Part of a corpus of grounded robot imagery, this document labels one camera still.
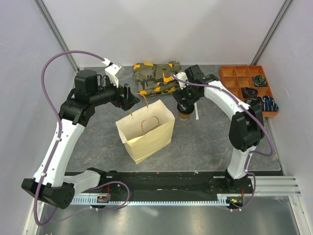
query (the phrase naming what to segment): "paper bag handle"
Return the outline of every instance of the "paper bag handle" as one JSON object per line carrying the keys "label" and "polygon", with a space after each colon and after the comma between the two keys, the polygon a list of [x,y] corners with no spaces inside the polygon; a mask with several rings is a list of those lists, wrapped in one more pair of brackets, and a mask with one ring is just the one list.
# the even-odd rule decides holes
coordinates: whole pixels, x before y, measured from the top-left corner
{"label": "paper bag handle", "polygon": [[149,104],[148,104],[147,98],[143,94],[140,94],[140,93],[135,93],[135,94],[139,94],[139,95],[141,95],[145,99],[146,104],[147,104],[147,108],[148,108]]}
{"label": "paper bag handle", "polygon": [[147,121],[147,120],[149,120],[149,119],[151,119],[151,118],[156,118],[157,119],[157,122],[158,122],[158,124],[157,124],[157,126],[160,126],[160,120],[158,119],[158,117],[156,117],[156,116],[152,116],[152,117],[149,117],[149,118],[146,118],[146,119],[144,119],[142,122],[141,122],[141,129],[142,129],[142,133],[145,135],[145,131],[143,130],[143,123],[145,122],[145,121]]}

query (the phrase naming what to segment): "compartment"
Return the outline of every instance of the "compartment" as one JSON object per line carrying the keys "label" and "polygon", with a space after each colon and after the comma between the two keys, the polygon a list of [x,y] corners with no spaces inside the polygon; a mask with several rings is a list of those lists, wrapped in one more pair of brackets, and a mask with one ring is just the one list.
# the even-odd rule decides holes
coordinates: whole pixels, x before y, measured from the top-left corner
{"label": "compartment", "polygon": [[243,94],[241,93],[241,90],[239,87],[232,87],[227,88],[230,92],[232,92],[239,100],[244,100]]}
{"label": "compartment", "polygon": [[254,87],[252,77],[238,77],[239,87]]}
{"label": "compartment", "polygon": [[223,85],[225,87],[239,87],[239,82],[237,77],[224,77],[223,78]]}
{"label": "compartment", "polygon": [[248,69],[252,77],[259,74],[265,76],[262,66],[248,66]]}
{"label": "compartment", "polygon": [[235,67],[233,66],[221,66],[220,67],[222,77],[233,77],[236,76]]}
{"label": "compartment", "polygon": [[248,66],[235,66],[235,71],[238,77],[250,76]]}
{"label": "compartment", "polygon": [[255,87],[255,89],[258,91],[258,96],[263,97],[264,95],[272,96],[272,92],[268,87]]}

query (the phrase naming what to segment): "blue striped cloth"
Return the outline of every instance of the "blue striped cloth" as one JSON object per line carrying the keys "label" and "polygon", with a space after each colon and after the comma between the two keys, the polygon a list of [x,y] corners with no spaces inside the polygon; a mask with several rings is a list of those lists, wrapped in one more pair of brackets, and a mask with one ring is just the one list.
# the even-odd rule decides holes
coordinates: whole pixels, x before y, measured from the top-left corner
{"label": "blue striped cloth", "polygon": [[262,105],[262,111],[278,111],[279,107],[278,105],[275,103],[274,98],[269,96],[269,95],[265,95],[263,96],[263,102],[264,104]]}

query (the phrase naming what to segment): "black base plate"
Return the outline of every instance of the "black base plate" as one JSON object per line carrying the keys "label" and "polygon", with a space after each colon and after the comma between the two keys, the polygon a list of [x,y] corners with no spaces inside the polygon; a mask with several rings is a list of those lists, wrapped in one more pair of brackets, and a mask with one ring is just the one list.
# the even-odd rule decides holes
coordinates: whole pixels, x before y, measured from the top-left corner
{"label": "black base plate", "polygon": [[[99,185],[111,181],[124,182],[131,191],[130,201],[215,201],[217,194],[252,193],[250,179],[237,187],[228,188],[225,184],[225,172],[104,172]],[[257,175],[282,175],[282,172],[258,172]],[[107,193],[107,187],[87,192]],[[124,201],[126,189],[120,185],[110,185],[111,201]]]}

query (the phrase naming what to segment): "white bracket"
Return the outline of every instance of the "white bracket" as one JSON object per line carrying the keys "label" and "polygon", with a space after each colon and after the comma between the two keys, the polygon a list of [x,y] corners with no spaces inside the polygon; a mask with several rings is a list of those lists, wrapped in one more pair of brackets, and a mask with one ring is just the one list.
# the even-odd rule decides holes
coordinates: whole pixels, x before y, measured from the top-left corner
{"label": "white bracket", "polygon": [[118,87],[118,79],[116,74],[120,71],[122,66],[118,66],[116,64],[112,64],[105,69],[106,75],[109,77],[111,83]]}
{"label": "white bracket", "polygon": [[[185,72],[179,72],[178,74],[176,74],[176,77],[182,81],[187,81],[188,78],[187,78],[187,75]],[[183,83],[183,82],[178,82],[179,83],[179,86],[181,89],[184,89],[186,87],[186,84]]]}
{"label": "white bracket", "polygon": [[111,63],[111,60],[104,58],[104,61],[102,61],[103,64],[105,64],[106,66],[109,66],[109,64]]}

